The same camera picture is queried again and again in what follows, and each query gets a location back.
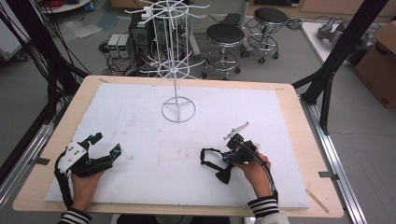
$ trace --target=black stool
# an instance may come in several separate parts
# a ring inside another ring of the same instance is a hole
[[[265,56],[267,54],[267,51],[274,50],[275,52],[273,58],[278,59],[278,43],[276,42],[276,40],[274,40],[273,37],[271,37],[271,34],[279,31],[279,29],[288,22],[288,16],[278,9],[261,7],[254,11],[253,18],[254,20],[256,20],[256,22],[263,25],[264,27],[262,28],[261,33],[253,34],[248,38],[248,45],[241,53],[241,57],[245,58],[249,56],[248,48],[252,47],[254,49],[264,51],[264,57],[261,57],[259,59],[259,63],[265,63]]]
[[[237,57],[226,48],[240,45],[244,40],[244,37],[244,32],[231,24],[218,23],[209,26],[206,30],[206,38],[209,42],[219,45],[220,49],[212,50],[206,54],[206,67],[202,73],[202,78],[206,77],[207,68],[213,68],[215,70],[225,72],[224,80],[228,80],[228,71],[231,69],[235,69],[235,73],[240,73],[241,68]],[[210,62],[209,58],[211,56],[217,56],[217,59],[214,62]]]

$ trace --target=wire display stand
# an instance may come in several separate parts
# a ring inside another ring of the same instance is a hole
[[[141,72],[156,73],[163,80],[173,80],[175,96],[163,103],[163,116],[173,122],[188,121],[195,115],[195,104],[191,99],[177,95],[177,89],[180,89],[177,80],[185,77],[198,79],[190,75],[190,68],[203,63],[189,65],[191,52],[188,49],[188,17],[202,18],[191,14],[189,9],[191,7],[207,8],[209,6],[187,6],[182,1],[177,0],[164,0],[155,3],[141,0],[141,2],[150,4],[149,11],[145,9],[137,11],[125,10],[127,13],[148,13],[150,17],[145,21],[141,21],[142,24],[153,21],[157,50],[155,56],[152,58],[148,57],[151,59],[154,69]],[[179,27],[183,24],[183,18],[185,34],[182,37]],[[180,49],[180,46],[185,47],[185,52]]]

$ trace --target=round seat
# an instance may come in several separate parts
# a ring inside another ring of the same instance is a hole
[[[284,12],[270,7],[256,9],[253,17],[258,23],[268,25],[281,25],[289,19]]]
[[[245,34],[241,29],[226,23],[209,26],[206,30],[206,38],[220,46],[232,47],[239,45],[244,37]]]

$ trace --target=black metal pole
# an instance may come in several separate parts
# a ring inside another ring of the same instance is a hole
[[[388,0],[365,0],[319,70],[313,75],[292,84],[294,88],[300,88],[311,82],[308,90],[301,95],[301,99],[312,105],[317,102],[318,97],[324,91],[320,112],[320,127],[326,134],[329,134],[327,124],[332,80],[344,60],[352,52],[355,45],[365,34],[387,2]]]

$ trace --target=gray floor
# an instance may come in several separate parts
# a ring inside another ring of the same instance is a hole
[[[74,10],[57,17],[59,22],[83,19],[84,25],[100,23],[105,28],[86,39],[67,42],[92,74],[101,74],[106,69],[106,60],[97,49],[100,43],[108,40],[111,34],[127,32],[129,25],[127,20],[115,18],[106,7],[99,7],[93,13]],[[302,31],[283,28],[274,37],[280,43],[278,60],[269,58],[265,64],[259,64],[260,53],[254,51],[250,57],[240,58],[242,72],[231,72],[230,80],[293,83],[319,69],[321,62]],[[197,39],[203,53],[213,49],[204,35],[198,35]],[[239,55],[242,50],[242,47],[237,47],[233,51]],[[199,77],[201,71],[202,67],[196,67],[191,74]],[[207,75],[210,79],[223,78],[219,72],[208,71]],[[4,162],[46,103],[47,87],[31,61],[3,64],[0,67],[0,86],[0,162]],[[305,89],[302,87],[296,91],[302,93]],[[329,132],[368,223],[396,223],[395,127],[396,110],[384,108],[355,77],[351,67],[342,66],[333,82]],[[1,223],[22,224],[32,223],[32,220],[34,223],[55,223],[58,220],[60,214],[56,213],[14,211],[12,201],[18,188],[0,211]],[[94,215],[93,223],[110,223],[111,217],[110,214]],[[177,223],[178,219],[166,217],[166,223]],[[182,223],[189,223],[189,220],[190,217],[186,217]],[[347,215],[341,218],[291,217],[290,221],[349,223]],[[241,218],[235,217],[232,222],[241,223]]]

